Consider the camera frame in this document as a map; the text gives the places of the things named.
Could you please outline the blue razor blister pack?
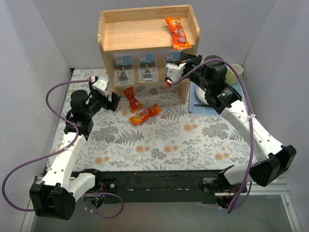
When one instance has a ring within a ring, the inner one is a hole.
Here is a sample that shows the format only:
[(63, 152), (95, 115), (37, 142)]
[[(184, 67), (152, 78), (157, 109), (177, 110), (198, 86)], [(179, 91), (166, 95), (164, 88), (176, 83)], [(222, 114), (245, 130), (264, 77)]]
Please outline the blue razor blister pack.
[(156, 57), (154, 54), (140, 54), (138, 57), (138, 80), (139, 83), (159, 82)]
[(118, 56), (114, 60), (114, 85), (135, 84), (134, 62), (132, 56)]
[(180, 52), (169, 52), (164, 55), (165, 59), (165, 75), (172, 70), (179, 69)]

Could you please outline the orange razor pack long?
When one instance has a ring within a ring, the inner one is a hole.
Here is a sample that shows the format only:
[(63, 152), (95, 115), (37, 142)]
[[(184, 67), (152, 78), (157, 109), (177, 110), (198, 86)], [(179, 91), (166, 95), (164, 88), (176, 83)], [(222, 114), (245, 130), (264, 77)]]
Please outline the orange razor pack long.
[(185, 35), (181, 19), (179, 17), (166, 17), (165, 21), (171, 30), (173, 49), (184, 50), (192, 48)]

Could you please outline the wooden two-tier shelf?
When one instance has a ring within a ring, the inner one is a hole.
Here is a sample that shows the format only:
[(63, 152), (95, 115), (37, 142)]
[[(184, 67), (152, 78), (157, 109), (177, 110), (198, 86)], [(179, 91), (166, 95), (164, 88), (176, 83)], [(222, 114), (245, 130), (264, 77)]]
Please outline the wooden two-tier shelf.
[(135, 86), (138, 81), (138, 56), (155, 53), (159, 83), (165, 82), (164, 54), (172, 49), (171, 30), (166, 17), (179, 17), (191, 44), (188, 54), (196, 55), (200, 40), (200, 28), (191, 5), (129, 8), (101, 11), (98, 22), (98, 46), (111, 84), (112, 91), (121, 95), (121, 87), (114, 85), (115, 54), (127, 54), (133, 58)]

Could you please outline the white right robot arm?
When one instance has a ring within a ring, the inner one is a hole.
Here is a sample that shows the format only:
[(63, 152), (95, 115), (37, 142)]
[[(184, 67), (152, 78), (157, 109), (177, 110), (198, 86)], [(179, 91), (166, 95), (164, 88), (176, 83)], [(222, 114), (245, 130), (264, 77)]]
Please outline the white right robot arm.
[(209, 187), (229, 192), (243, 180), (267, 186), (287, 171), (296, 155), (292, 145), (283, 145), (248, 113), (247, 100), (225, 80), (227, 66), (219, 56), (195, 56), (180, 53), (184, 66), (182, 76), (202, 89), (204, 99), (217, 114), (226, 119), (253, 149), (257, 163), (251, 166), (230, 166), (221, 171)]

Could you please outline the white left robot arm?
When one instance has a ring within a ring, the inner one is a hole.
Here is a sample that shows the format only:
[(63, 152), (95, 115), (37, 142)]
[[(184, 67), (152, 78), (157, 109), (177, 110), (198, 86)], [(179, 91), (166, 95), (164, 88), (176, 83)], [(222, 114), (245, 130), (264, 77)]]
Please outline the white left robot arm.
[(87, 192), (98, 193), (103, 182), (100, 171), (84, 169), (71, 180), (76, 160), (85, 146), (94, 126), (92, 117), (102, 108), (115, 111), (121, 99), (115, 92), (109, 95), (98, 90), (74, 91), (70, 98), (71, 109), (65, 120), (66, 126), (60, 153), (56, 155), (49, 171), (40, 183), (29, 190), (35, 214), (39, 217), (68, 220), (72, 217), (76, 202)]

